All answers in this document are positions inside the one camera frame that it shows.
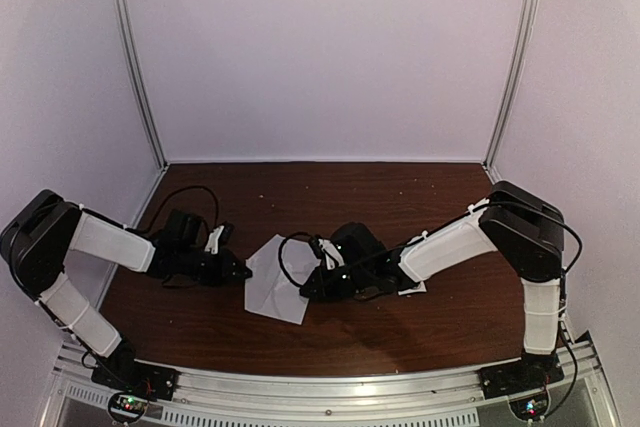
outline white wall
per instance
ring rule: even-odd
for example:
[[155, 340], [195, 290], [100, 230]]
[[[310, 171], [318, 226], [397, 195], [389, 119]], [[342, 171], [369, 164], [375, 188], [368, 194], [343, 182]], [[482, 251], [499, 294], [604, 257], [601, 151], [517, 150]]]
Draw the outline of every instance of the white wall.
[[[0, 32], [0, 225], [42, 188], [132, 220], [155, 168], [113, 1], [0, 0]], [[61, 337], [0, 263], [1, 423], [32, 426]], [[95, 300], [105, 265], [72, 263]]]
[[480, 160], [521, 1], [129, 6], [170, 160]]
[[639, 0], [540, 0], [497, 167], [582, 235], [569, 312], [593, 333], [627, 426], [640, 385], [639, 135]]

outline brown wooden surface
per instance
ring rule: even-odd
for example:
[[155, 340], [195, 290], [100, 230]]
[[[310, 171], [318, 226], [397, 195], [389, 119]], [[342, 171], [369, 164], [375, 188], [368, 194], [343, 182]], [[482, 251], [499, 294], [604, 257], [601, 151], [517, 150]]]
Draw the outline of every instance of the brown wooden surface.
[[[385, 245], [396, 245], [459, 215], [490, 188], [481, 167], [470, 164], [172, 166], [141, 226], [168, 193], [196, 183], [217, 192], [221, 220], [236, 225], [230, 247], [241, 258], [276, 233], [328, 236], [349, 221], [364, 222]], [[213, 217], [202, 192], [181, 194], [169, 207]], [[437, 274], [428, 288], [409, 298], [310, 304], [297, 326], [245, 312], [242, 286], [167, 290], [120, 268], [102, 312], [139, 358], [227, 372], [382, 374], [519, 355], [522, 288], [500, 255]]]

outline wood grain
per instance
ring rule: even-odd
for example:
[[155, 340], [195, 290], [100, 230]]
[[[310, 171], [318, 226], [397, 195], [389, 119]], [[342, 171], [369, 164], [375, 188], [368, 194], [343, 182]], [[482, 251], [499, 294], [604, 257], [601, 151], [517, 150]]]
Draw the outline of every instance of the wood grain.
[[[348, 221], [364, 222], [385, 245], [396, 245], [459, 215], [490, 188], [472, 164], [180, 165], [169, 169], [141, 225], [168, 193], [190, 184], [217, 192], [221, 220], [236, 225], [230, 247], [242, 258], [276, 233], [328, 236]], [[202, 192], [170, 206], [213, 218]], [[519, 355], [522, 288], [499, 254], [437, 274], [428, 288], [367, 303], [310, 304], [297, 326], [245, 312], [242, 286], [167, 290], [120, 268], [102, 312], [141, 359], [227, 372], [383, 374]]]

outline vertical metal post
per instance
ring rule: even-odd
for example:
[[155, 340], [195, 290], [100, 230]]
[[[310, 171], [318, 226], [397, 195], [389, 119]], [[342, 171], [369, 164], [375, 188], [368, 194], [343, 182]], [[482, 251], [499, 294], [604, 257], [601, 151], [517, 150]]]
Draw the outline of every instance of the vertical metal post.
[[133, 41], [133, 31], [131, 29], [131, 20], [129, 19], [129, 11], [127, 8], [127, 0], [115, 0], [116, 16], [118, 18], [118, 26], [120, 27], [120, 37], [124, 47], [125, 60], [129, 71], [129, 78], [133, 93], [136, 98], [142, 125], [147, 135], [147, 140], [151, 145], [154, 160], [158, 169], [163, 169], [167, 165], [167, 160], [162, 150], [158, 130], [153, 120], [151, 108], [149, 107], [149, 99], [147, 91], [142, 80], [142, 71], [140, 69], [140, 61]]
[[505, 127], [511, 113], [511, 107], [516, 95], [516, 89], [520, 81], [520, 75], [524, 66], [524, 56], [529, 45], [529, 38], [531, 37], [531, 29], [538, 10], [538, 0], [523, 0], [522, 12], [520, 14], [520, 25], [518, 26], [518, 34], [516, 36], [516, 44], [513, 50], [513, 57], [511, 59], [511, 68], [509, 69], [509, 75], [505, 84], [504, 93], [502, 95], [502, 103], [500, 105], [500, 111], [498, 113], [498, 119], [493, 129], [493, 135], [491, 136], [491, 142], [487, 155], [483, 162], [487, 172], [491, 173], [495, 171], [494, 163], [500, 143], [504, 136]]

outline black mounting base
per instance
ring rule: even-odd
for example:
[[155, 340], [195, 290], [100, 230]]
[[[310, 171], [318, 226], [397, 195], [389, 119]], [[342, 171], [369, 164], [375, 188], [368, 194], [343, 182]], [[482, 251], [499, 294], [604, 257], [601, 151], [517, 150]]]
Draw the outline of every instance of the black mounting base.
[[135, 362], [135, 367], [141, 382], [136, 385], [133, 390], [127, 389], [122, 382], [118, 382], [101, 367], [96, 367], [91, 375], [91, 381], [96, 384], [106, 385], [112, 389], [130, 392], [136, 397], [148, 400], [171, 400], [173, 399], [173, 391], [175, 389], [178, 372], [168, 367], [160, 367], [158, 365], [143, 364]]
[[557, 356], [549, 367], [516, 360], [480, 369], [480, 382], [485, 399], [515, 395], [564, 379]]

